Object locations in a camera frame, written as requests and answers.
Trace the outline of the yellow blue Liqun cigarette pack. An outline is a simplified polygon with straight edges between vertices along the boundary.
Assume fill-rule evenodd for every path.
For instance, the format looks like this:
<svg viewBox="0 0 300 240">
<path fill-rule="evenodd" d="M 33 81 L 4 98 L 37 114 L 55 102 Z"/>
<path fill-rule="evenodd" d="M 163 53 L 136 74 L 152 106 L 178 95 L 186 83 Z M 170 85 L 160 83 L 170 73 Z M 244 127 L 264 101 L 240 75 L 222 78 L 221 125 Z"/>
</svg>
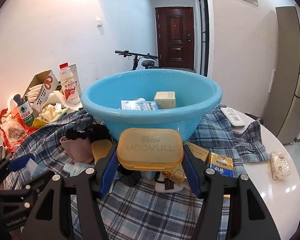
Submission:
<svg viewBox="0 0 300 240">
<path fill-rule="evenodd" d="M 234 176 L 233 161 L 229 157 L 210 152 L 206 159 L 206 165 L 223 176 Z"/>
</svg>

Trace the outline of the amber plastic soap box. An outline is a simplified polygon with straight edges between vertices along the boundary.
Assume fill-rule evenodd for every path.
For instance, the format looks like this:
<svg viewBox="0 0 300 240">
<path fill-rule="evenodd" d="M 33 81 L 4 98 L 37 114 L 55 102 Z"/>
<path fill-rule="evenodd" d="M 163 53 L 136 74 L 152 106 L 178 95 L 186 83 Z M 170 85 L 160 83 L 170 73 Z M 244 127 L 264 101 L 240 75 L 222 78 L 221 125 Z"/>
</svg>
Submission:
<svg viewBox="0 0 300 240">
<path fill-rule="evenodd" d="M 183 141 L 173 129 L 129 128 L 120 135 L 116 155 L 128 170 L 172 171 L 183 160 Z"/>
</svg>

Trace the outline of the Raison cigarette carton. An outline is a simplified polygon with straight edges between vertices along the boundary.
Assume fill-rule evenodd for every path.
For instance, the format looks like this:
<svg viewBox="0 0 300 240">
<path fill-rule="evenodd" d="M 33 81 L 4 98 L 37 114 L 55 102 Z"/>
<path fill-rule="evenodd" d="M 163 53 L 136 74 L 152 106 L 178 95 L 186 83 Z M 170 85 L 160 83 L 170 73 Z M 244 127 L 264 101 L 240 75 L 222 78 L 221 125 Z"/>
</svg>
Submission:
<svg viewBox="0 0 300 240">
<path fill-rule="evenodd" d="M 154 101 L 147 101 L 144 98 L 138 98 L 136 100 L 121 100 L 121 109 L 133 111 L 154 111 L 159 108 Z"/>
</svg>

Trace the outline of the red snack bag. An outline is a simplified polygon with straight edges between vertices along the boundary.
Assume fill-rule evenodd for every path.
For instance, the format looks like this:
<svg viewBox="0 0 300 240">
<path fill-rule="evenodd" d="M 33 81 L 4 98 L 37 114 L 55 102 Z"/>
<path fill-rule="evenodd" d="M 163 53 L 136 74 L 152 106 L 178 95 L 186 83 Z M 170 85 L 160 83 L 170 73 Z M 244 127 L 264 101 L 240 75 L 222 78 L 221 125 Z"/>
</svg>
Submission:
<svg viewBox="0 0 300 240">
<path fill-rule="evenodd" d="M 7 149 L 14 153 L 21 143 L 36 129 L 28 127 L 21 119 L 17 108 L 8 113 L 8 109 L 0 111 L 0 135 Z"/>
</svg>

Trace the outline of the black hair scrunchie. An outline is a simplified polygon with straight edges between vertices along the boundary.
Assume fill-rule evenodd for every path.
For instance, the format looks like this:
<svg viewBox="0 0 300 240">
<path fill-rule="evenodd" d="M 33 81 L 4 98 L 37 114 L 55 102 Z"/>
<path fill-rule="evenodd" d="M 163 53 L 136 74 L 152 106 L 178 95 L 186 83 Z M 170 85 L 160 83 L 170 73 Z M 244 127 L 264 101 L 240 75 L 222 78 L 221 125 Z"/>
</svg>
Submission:
<svg viewBox="0 0 300 240">
<path fill-rule="evenodd" d="M 76 139 L 89 139 L 90 142 L 99 140 L 111 141 L 111 135 L 106 126 L 102 124 L 94 124 L 86 127 L 83 131 L 75 130 L 74 128 L 68 129 L 65 137 L 70 140 Z"/>
</svg>

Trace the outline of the white tissue packet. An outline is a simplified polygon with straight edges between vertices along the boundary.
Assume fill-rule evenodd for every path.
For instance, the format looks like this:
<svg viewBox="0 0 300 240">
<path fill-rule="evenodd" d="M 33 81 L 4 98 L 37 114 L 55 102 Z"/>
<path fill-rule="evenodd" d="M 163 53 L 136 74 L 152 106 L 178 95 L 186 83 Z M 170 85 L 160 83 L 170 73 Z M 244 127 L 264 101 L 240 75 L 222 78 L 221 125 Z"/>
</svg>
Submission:
<svg viewBox="0 0 300 240">
<path fill-rule="evenodd" d="M 274 180 L 282 180 L 291 175 L 288 159 L 285 153 L 273 151 L 269 156 L 271 172 Z"/>
</svg>

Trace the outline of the gold wrapped cigarette pack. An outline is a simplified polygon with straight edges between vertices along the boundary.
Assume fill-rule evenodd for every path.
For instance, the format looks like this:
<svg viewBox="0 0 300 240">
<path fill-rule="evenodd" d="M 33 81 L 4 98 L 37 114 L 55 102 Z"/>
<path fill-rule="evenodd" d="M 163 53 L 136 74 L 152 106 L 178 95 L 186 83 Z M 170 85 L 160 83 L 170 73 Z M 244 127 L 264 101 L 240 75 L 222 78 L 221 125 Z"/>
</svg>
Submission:
<svg viewBox="0 0 300 240">
<path fill-rule="evenodd" d="M 186 174 L 181 164 L 173 171 L 162 171 L 161 174 L 178 185 L 186 180 Z"/>
</svg>

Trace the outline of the crumpled white paper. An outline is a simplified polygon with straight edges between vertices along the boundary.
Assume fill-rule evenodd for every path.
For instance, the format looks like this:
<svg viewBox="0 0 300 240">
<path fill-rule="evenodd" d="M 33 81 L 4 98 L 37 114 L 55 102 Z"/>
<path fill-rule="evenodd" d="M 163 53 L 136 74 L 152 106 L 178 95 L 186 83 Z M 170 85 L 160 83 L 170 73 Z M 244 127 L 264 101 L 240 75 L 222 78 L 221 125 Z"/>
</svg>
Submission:
<svg viewBox="0 0 300 240">
<path fill-rule="evenodd" d="M 69 109 L 65 105 L 65 96 L 60 91 L 53 91 L 49 94 L 46 102 L 41 106 L 41 113 L 38 119 L 45 123 L 58 120 Z"/>
</svg>

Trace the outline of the cardboard pretzel box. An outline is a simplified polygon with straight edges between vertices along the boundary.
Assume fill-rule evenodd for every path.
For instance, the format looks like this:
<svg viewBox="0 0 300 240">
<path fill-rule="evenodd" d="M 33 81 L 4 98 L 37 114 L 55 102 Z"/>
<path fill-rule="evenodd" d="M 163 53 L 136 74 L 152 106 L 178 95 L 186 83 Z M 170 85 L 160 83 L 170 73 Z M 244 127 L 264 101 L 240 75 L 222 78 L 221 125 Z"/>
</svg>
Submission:
<svg viewBox="0 0 300 240">
<path fill-rule="evenodd" d="M 58 80 L 52 70 L 46 70 L 34 76 L 24 96 L 27 96 L 35 117 L 42 112 L 43 104 L 46 103 L 49 95 L 56 90 L 57 85 Z"/>
</svg>

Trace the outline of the white mobile router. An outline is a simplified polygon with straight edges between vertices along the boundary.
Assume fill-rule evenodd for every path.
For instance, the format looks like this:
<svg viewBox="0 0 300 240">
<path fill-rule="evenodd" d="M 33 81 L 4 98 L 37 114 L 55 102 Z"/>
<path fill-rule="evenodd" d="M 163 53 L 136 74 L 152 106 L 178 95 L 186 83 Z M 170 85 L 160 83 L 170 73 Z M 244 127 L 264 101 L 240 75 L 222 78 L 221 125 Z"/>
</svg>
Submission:
<svg viewBox="0 0 300 240">
<path fill-rule="evenodd" d="M 220 108 L 221 112 L 229 120 L 232 127 L 244 127 L 245 122 L 243 119 L 236 113 L 236 111 L 229 107 Z"/>
</svg>

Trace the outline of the white tall carton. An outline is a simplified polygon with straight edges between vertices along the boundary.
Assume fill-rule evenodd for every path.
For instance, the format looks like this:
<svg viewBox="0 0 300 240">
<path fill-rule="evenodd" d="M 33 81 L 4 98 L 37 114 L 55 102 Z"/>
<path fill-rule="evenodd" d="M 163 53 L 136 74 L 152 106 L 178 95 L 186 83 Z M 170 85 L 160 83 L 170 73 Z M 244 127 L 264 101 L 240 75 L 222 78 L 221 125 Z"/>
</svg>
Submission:
<svg viewBox="0 0 300 240">
<path fill-rule="evenodd" d="M 74 76 L 75 85 L 76 85 L 76 88 L 77 88 L 78 95 L 79 95 L 79 97 L 81 97 L 82 91 L 81 91 L 81 86 L 80 86 L 80 83 L 79 83 L 77 66 L 76 66 L 76 64 L 72 64 L 72 65 L 69 66 L 69 68 L 70 68 L 70 70 L 71 70 L 71 72 Z"/>
</svg>

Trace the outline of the beige refrigerator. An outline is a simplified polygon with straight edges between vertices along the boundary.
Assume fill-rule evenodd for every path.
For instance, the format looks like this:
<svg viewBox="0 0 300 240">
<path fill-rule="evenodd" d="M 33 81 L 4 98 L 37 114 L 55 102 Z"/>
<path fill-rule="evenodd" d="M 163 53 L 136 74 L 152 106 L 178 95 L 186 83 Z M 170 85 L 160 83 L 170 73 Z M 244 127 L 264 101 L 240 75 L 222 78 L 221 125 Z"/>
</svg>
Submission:
<svg viewBox="0 0 300 240">
<path fill-rule="evenodd" d="M 263 120 L 282 144 L 288 144 L 300 131 L 300 9 L 277 7 L 276 14 L 277 68 Z"/>
</svg>

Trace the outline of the dark red entrance door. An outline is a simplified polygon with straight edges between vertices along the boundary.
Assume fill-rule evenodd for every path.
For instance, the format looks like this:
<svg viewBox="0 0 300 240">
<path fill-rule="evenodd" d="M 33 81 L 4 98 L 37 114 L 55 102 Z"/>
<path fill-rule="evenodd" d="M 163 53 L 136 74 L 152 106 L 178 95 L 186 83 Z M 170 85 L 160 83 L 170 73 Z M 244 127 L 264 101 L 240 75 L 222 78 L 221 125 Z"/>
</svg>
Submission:
<svg viewBox="0 0 300 240">
<path fill-rule="evenodd" d="M 192 7 L 156 7 L 160 68 L 194 70 L 194 16 Z"/>
</svg>

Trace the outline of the black framed glass door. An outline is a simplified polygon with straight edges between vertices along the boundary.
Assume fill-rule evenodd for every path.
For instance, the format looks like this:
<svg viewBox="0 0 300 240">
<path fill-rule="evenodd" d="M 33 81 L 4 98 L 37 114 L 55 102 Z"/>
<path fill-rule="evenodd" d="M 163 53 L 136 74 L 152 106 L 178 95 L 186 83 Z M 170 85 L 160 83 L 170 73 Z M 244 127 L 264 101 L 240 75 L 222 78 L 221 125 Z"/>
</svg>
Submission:
<svg viewBox="0 0 300 240">
<path fill-rule="evenodd" d="M 200 75 L 208 76 L 209 67 L 209 9 L 207 0 L 198 0 L 200 12 Z"/>
</svg>

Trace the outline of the white wall switch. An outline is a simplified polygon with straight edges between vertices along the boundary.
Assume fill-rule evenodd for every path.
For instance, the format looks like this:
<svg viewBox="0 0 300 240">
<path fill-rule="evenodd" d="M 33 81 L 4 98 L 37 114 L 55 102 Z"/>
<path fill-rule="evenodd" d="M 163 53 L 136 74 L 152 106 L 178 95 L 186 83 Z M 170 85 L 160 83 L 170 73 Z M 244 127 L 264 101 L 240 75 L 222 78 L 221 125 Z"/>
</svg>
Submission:
<svg viewBox="0 0 300 240">
<path fill-rule="evenodd" d="M 102 26 L 102 21 L 101 21 L 101 20 L 97 20 L 97 21 L 96 21 L 96 25 L 97 25 L 98 27 L 101 27 L 101 26 Z"/>
</svg>

